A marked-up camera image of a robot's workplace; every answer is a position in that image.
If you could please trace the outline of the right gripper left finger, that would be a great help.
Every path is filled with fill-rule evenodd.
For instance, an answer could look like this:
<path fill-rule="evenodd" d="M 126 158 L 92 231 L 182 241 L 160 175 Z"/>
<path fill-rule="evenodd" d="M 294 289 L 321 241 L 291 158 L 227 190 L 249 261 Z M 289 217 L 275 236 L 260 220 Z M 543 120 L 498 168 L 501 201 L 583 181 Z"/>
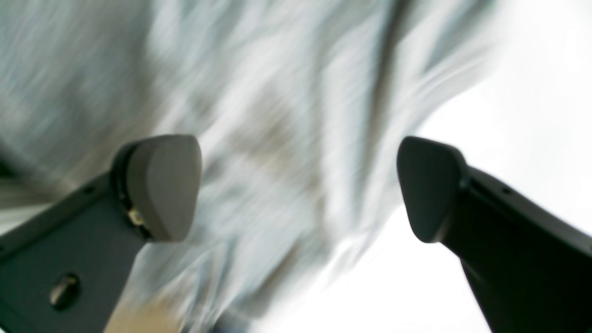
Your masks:
<path fill-rule="evenodd" d="M 137 254 L 183 241 L 202 169 L 191 135 L 125 145 L 110 171 L 1 236 L 5 333 L 101 333 Z"/>

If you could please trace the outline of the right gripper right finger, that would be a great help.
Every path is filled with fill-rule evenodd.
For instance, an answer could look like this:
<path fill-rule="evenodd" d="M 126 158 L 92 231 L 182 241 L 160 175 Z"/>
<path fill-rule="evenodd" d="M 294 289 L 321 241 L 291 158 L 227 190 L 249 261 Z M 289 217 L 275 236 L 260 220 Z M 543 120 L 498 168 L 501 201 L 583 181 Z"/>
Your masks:
<path fill-rule="evenodd" d="M 413 233 L 460 259 L 493 333 L 591 331 L 590 236 L 450 145 L 405 137 L 397 173 Z"/>

